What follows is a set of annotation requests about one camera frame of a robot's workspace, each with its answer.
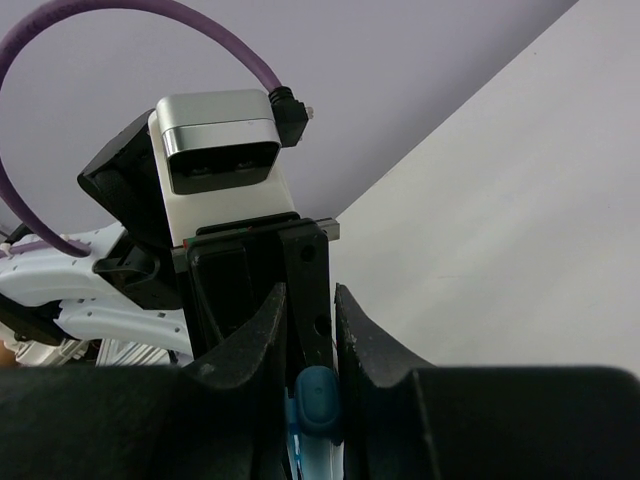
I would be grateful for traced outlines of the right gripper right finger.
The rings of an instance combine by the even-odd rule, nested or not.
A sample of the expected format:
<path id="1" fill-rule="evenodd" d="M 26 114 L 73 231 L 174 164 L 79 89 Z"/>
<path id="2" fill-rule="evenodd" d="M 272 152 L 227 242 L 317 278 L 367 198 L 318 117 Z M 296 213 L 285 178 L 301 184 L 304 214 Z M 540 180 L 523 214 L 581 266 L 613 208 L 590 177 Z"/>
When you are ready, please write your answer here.
<path id="1" fill-rule="evenodd" d="M 348 479 L 635 479 L 639 381 L 598 366 L 443 367 L 335 291 Z"/>

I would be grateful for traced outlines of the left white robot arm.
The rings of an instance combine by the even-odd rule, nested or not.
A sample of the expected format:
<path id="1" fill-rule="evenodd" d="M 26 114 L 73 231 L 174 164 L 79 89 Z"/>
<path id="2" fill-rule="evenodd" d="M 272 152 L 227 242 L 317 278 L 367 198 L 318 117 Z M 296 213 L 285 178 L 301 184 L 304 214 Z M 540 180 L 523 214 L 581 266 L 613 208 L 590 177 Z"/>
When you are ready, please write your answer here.
<path id="1" fill-rule="evenodd" d="M 310 118 L 295 101 L 151 109 L 79 175 L 114 223 L 72 234 L 67 254 L 21 227 L 1 250 L 3 335 L 24 364 L 93 340 L 200 357 L 285 293 L 288 372 L 333 363 L 328 244 L 339 228 L 301 216 L 277 169 Z"/>

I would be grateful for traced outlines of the light blue eraser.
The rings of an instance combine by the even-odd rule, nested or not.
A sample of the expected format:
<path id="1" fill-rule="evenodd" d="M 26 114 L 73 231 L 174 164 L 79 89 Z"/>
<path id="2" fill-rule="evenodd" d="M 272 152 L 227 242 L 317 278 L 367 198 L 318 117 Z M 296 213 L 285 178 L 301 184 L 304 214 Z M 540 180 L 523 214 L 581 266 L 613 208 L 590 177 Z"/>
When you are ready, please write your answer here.
<path id="1" fill-rule="evenodd" d="M 288 399 L 288 425 L 293 434 L 343 441 L 341 395 L 336 373 L 324 366 L 304 369 L 296 378 Z"/>

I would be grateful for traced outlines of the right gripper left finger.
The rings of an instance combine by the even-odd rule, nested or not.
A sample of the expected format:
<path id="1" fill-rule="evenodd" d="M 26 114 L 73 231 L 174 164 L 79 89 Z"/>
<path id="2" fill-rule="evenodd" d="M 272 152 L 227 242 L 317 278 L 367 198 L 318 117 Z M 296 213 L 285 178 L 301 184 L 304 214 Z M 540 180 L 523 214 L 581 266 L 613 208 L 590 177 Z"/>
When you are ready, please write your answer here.
<path id="1" fill-rule="evenodd" d="M 1 373 L 5 479 L 281 479 L 286 289 L 189 365 Z"/>

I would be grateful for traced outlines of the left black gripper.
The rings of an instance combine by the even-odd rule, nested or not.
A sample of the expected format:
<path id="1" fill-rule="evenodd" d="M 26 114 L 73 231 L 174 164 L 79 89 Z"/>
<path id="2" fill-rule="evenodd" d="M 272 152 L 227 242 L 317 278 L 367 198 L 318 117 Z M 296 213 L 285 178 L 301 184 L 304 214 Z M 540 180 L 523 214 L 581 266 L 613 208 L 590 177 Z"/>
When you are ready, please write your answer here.
<path id="1" fill-rule="evenodd" d="M 333 366 L 329 243 L 331 218 L 297 213 L 205 227 L 173 261 L 194 356 L 242 327 L 277 283 L 287 291 L 287 371 Z"/>

